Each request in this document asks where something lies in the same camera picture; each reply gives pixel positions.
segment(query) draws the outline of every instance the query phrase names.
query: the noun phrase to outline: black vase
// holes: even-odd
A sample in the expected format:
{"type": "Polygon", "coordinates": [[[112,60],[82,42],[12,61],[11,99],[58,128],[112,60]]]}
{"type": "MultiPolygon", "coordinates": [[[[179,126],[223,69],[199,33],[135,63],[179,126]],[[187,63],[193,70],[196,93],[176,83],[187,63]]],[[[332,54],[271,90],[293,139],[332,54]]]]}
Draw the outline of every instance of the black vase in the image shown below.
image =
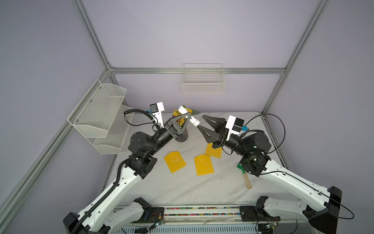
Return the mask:
{"type": "Polygon", "coordinates": [[[182,135],[180,135],[177,139],[178,142],[185,142],[188,138],[188,132],[187,132],[187,128],[184,129],[184,132],[182,133],[182,135]]]}

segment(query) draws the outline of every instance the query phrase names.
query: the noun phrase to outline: wall-mounted basket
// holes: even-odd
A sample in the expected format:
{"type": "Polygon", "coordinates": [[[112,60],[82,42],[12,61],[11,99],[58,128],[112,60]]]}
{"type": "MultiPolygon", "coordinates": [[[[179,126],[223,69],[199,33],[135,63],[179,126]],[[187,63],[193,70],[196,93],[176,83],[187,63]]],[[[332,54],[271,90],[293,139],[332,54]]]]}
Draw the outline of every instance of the wall-mounted basket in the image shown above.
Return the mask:
{"type": "Polygon", "coordinates": [[[223,64],[183,64],[184,94],[223,94],[225,86],[223,64]]]}
{"type": "MultiPolygon", "coordinates": [[[[74,117],[78,105],[68,117],[68,122],[101,154],[117,154],[122,149],[130,126],[123,116],[125,110],[131,109],[122,105],[126,89],[99,80],[92,87],[95,86],[83,109],[74,117]]],[[[133,115],[126,115],[129,122],[133,115]]]]}

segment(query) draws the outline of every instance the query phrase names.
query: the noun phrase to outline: yellow envelope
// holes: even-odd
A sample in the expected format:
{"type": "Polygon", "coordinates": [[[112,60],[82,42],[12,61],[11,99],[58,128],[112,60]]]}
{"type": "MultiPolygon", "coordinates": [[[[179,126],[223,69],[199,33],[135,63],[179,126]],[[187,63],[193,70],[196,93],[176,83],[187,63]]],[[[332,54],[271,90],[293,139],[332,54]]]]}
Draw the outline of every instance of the yellow envelope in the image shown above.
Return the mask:
{"type": "Polygon", "coordinates": [[[206,150],[205,150],[205,154],[216,157],[216,158],[221,158],[222,148],[219,147],[218,149],[213,149],[212,145],[213,145],[213,143],[208,144],[208,146],[206,147],[206,150]]]}
{"type": "Polygon", "coordinates": [[[165,162],[171,173],[174,173],[187,165],[178,151],[168,153],[168,155],[165,156],[165,162]]]}
{"type": "Polygon", "coordinates": [[[195,167],[198,176],[214,173],[212,160],[206,154],[200,154],[195,157],[195,167]]]}

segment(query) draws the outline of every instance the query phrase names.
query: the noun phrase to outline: marble table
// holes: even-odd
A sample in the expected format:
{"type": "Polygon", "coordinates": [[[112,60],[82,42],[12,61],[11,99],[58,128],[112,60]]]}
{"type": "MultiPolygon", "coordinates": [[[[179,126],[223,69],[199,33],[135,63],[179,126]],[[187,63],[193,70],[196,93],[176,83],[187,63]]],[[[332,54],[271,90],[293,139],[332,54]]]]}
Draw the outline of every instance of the marble table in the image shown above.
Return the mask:
{"type": "MultiPolygon", "coordinates": [[[[201,113],[195,117],[201,121],[201,125],[211,128],[202,118],[202,115],[221,117],[227,119],[229,115],[244,119],[247,122],[250,118],[258,115],[258,112],[232,112],[232,113],[201,113]]],[[[172,117],[171,113],[164,113],[164,122],[172,117]]],[[[132,124],[148,122],[149,119],[142,114],[135,114],[132,124]]],[[[257,117],[248,124],[249,129],[264,130],[268,132],[261,117],[257,117]]],[[[142,131],[153,135],[151,125],[138,127],[130,126],[122,151],[118,154],[108,184],[111,184],[116,177],[118,165],[129,157],[131,152],[127,149],[130,144],[130,137],[135,132],[142,131]]],[[[227,155],[222,152],[221,158],[211,157],[214,174],[203,176],[196,175],[194,157],[205,152],[207,143],[200,131],[191,123],[187,126],[188,139],[185,142],[171,140],[165,147],[157,152],[157,163],[153,170],[143,181],[135,185],[128,195],[120,202],[120,206],[129,205],[135,198],[142,197],[152,205],[194,205],[194,204],[253,204],[259,196],[282,200],[297,200],[297,197],[279,187],[278,185],[262,178],[247,174],[252,185],[251,189],[246,187],[243,173],[236,166],[241,156],[233,153],[227,155]],[[187,163],[187,166],[174,172],[170,172],[164,157],[171,151],[179,151],[187,163]]],[[[276,152],[269,156],[281,163],[276,152]]]]}

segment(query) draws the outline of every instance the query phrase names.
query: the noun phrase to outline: white wire basket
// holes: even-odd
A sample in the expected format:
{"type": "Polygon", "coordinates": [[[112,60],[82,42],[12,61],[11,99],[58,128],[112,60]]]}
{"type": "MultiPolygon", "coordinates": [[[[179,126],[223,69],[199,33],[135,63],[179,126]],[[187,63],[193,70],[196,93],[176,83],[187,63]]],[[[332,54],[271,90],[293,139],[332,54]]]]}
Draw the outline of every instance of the white wire basket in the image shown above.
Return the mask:
{"type": "Polygon", "coordinates": [[[84,137],[106,137],[122,104],[126,89],[114,84],[99,86],[71,123],[84,137]]]}
{"type": "Polygon", "coordinates": [[[225,86],[223,64],[183,64],[184,94],[223,94],[225,86]]]}
{"type": "MultiPolygon", "coordinates": [[[[119,152],[121,152],[123,143],[125,142],[125,138],[130,127],[123,116],[123,112],[130,109],[132,108],[121,105],[116,117],[114,118],[113,124],[108,131],[107,137],[96,138],[93,142],[92,145],[101,154],[118,154],[119,152]]],[[[133,116],[134,113],[126,115],[127,121],[131,123],[133,116]]]]}
{"type": "MultiPolygon", "coordinates": [[[[91,90],[93,87],[96,89],[80,113],[74,115],[79,111],[78,105],[68,117],[68,122],[101,154],[118,154],[130,127],[123,112],[132,108],[122,105],[127,90],[99,80],[95,81],[91,90]]],[[[126,115],[130,123],[133,115],[126,115]]]]}

